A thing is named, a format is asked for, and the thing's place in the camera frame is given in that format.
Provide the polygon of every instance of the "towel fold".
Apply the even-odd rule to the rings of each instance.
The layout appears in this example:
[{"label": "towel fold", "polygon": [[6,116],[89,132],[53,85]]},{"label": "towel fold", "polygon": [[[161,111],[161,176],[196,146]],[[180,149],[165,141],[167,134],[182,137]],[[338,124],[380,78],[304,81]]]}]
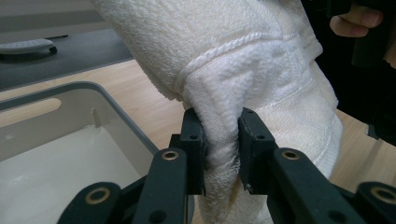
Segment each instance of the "towel fold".
[{"label": "towel fold", "polygon": [[209,144],[205,223],[271,222],[238,177],[237,119],[259,114],[280,147],[329,176],[342,125],[299,0],[91,0],[159,92],[194,107]]}]

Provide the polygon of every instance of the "beige table surface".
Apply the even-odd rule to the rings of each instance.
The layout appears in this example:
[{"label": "beige table surface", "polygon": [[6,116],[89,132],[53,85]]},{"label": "beige table surface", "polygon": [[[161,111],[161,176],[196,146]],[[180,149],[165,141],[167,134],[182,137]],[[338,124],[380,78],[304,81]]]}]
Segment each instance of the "beige table surface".
[{"label": "beige table surface", "polygon": [[[74,81],[100,84],[157,148],[166,148],[180,133],[183,107],[157,92],[135,60],[0,92],[0,101]],[[367,126],[337,111],[344,124],[339,161],[331,181],[350,191],[360,182],[379,181],[396,187],[396,147],[366,135]],[[193,223],[203,223],[196,206]]]}]

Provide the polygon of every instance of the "finger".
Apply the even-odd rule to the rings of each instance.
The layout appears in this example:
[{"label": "finger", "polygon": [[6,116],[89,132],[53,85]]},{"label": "finger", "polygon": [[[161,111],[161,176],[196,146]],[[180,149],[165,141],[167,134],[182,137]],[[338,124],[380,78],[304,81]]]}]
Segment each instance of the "finger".
[{"label": "finger", "polygon": [[384,20],[384,14],[381,11],[357,4],[352,4],[350,11],[340,17],[345,21],[368,28],[374,28]]},{"label": "finger", "polygon": [[390,45],[384,59],[390,64],[392,68],[396,68],[396,41]]},{"label": "finger", "polygon": [[332,17],[330,27],[336,35],[345,37],[362,37],[369,32],[369,28],[345,21],[340,16]]}]

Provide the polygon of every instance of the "white towel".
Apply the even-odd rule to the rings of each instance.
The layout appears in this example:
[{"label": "white towel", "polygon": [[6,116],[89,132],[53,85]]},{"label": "white towel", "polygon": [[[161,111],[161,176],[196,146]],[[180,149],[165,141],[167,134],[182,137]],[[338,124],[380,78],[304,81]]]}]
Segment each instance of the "white towel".
[{"label": "white towel", "polygon": [[159,92],[193,106],[209,143],[205,223],[271,222],[238,178],[237,119],[253,109],[280,147],[329,176],[342,124],[300,0],[91,0]]}]

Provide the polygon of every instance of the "plastic container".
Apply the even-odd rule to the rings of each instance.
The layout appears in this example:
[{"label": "plastic container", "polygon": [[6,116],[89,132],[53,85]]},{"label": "plastic container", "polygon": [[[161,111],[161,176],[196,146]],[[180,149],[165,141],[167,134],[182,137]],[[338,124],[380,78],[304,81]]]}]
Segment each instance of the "plastic container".
[{"label": "plastic container", "polygon": [[146,175],[157,150],[90,82],[0,102],[0,223],[56,223],[90,184]]}]

